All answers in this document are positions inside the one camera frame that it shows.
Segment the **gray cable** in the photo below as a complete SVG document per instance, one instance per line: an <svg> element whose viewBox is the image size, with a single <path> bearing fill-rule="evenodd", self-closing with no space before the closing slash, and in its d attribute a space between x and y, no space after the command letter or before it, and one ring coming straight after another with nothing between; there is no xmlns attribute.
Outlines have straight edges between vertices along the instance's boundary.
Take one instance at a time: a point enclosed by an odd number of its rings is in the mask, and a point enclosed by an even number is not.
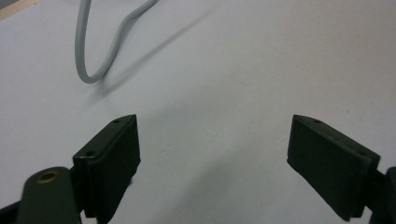
<svg viewBox="0 0 396 224"><path fill-rule="evenodd" d="M100 68L91 77L87 74L85 66L85 34L87 33L88 16L90 14L91 0L81 0L78 12L78 21L76 29L76 40L75 40L75 55L76 55L76 68L78 76L85 83L94 83L103 77L116 57L117 51L120 47L120 43L124 32L128 25L136 20L140 15L152 7L157 0L148 0L141 7L135 9L133 12L128 14L127 17L121 22L119 29L114 36L113 43L108 51L108 54L103 61Z"/></svg>

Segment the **white surface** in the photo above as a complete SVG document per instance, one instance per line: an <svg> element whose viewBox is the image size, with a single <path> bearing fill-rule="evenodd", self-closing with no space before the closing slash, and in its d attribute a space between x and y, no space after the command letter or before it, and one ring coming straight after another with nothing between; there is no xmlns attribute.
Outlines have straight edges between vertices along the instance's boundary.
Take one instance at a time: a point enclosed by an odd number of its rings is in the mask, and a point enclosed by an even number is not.
<svg viewBox="0 0 396 224"><path fill-rule="evenodd" d="M144 1L93 1L89 72ZM393 0L160 0L94 85L74 65L78 4L0 22L0 207L128 114L142 163L112 223L344 223L286 163L293 114L396 165Z"/></svg>

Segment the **white table surface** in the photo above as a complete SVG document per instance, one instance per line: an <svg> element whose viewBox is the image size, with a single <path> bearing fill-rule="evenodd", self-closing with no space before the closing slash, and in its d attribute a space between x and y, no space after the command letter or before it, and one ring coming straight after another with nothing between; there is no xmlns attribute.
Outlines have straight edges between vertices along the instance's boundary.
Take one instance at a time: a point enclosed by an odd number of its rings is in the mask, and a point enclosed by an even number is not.
<svg viewBox="0 0 396 224"><path fill-rule="evenodd" d="M90 73L144 1L92 2ZM394 0L160 0L92 85L74 63L78 6L0 21L0 207L129 114L142 163L111 223L345 223L286 163L293 114L396 165Z"/></svg>

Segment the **screw hole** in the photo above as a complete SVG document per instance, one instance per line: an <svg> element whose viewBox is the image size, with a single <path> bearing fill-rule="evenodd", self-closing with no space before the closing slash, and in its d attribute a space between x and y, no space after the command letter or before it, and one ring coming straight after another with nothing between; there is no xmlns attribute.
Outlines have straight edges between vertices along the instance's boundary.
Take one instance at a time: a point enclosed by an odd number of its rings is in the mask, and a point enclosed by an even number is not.
<svg viewBox="0 0 396 224"><path fill-rule="evenodd" d="M85 155L86 155L87 157L92 157L92 156L95 155L95 152L94 152L94 151L88 151L87 153L85 153Z"/></svg>
<svg viewBox="0 0 396 224"><path fill-rule="evenodd" d="M49 171L44 173L43 175L39 176L37 179L37 183L39 184L47 184L52 182L56 178L58 178L59 172L56 171Z"/></svg>

